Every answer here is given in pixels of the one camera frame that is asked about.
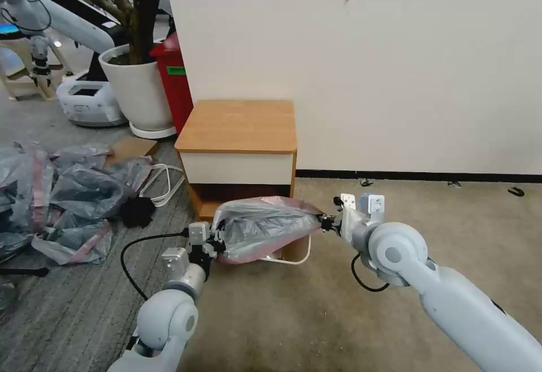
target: white drawer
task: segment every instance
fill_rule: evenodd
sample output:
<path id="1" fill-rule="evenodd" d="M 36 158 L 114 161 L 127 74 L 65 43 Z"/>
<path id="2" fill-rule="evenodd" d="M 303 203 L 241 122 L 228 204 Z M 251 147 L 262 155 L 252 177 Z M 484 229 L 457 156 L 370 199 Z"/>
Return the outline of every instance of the white drawer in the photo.
<path id="1" fill-rule="evenodd" d="M 293 154 L 207 154 L 180 152 L 190 183 L 289 185 Z"/>

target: white wall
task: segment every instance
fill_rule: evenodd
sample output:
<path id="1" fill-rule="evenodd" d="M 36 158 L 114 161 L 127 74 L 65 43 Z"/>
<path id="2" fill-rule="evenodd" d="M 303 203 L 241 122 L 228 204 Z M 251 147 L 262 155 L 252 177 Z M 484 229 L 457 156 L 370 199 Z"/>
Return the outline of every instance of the white wall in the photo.
<path id="1" fill-rule="evenodd" d="M 298 169 L 542 174 L 542 0 L 172 0 L 193 98 L 291 98 Z"/>

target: white flower pot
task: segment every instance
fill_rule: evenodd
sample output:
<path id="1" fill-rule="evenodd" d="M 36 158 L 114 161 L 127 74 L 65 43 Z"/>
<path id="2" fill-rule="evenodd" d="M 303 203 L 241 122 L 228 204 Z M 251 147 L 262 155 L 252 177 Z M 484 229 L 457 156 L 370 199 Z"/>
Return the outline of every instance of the white flower pot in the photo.
<path id="1" fill-rule="evenodd" d="M 176 133 L 168 100 L 156 62 L 136 65 L 110 64 L 128 52 L 128 45 L 114 47 L 100 54 L 103 72 L 113 88 L 132 132 L 141 138 L 165 138 Z"/>

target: white cable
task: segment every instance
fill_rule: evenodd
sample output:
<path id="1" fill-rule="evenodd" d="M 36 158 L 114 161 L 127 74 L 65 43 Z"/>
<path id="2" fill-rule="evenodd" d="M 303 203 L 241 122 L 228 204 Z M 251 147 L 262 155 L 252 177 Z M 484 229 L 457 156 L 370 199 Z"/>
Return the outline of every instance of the white cable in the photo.
<path id="1" fill-rule="evenodd" d="M 168 179 L 168 191 L 160 196 L 157 196 L 157 197 L 151 197 L 151 201 L 154 203 L 154 206 L 155 207 L 163 207 L 164 205 L 166 205 L 169 200 L 171 200 L 171 197 L 173 196 L 173 194 L 175 194 L 177 192 L 177 190 L 181 187 L 183 181 L 185 180 L 185 175 L 182 173 L 182 176 L 181 178 L 179 179 L 179 181 L 173 186 L 173 188 L 171 187 L 171 178 L 169 176 L 169 170 L 176 170 L 177 172 L 181 172 L 182 173 L 182 170 L 178 167 L 175 167 L 175 166 L 171 166 L 171 165 L 166 165 L 164 163 L 158 163 L 158 164 L 155 164 L 151 167 L 151 170 L 156 170 L 156 173 L 154 174 L 154 176 L 152 176 L 149 181 L 147 182 L 147 184 L 144 185 L 144 187 L 141 189 L 141 191 L 139 192 L 139 197 L 144 197 L 144 194 L 145 191 L 147 191 L 147 189 L 151 186 L 151 184 L 153 184 L 156 179 L 158 179 L 158 177 L 163 173 L 163 172 L 166 172 L 166 175 L 167 175 L 167 179 Z"/>

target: green label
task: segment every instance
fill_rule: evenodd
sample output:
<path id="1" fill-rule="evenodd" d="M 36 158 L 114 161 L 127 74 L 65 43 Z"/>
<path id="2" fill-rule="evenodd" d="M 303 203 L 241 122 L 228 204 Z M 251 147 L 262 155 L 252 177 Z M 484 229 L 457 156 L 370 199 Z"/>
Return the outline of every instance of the green label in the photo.
<path id="1" fill-rule="evenodd" d="M 185 76 L 186 70 L 182 66 L 166 66 L 170 76 Z"/>

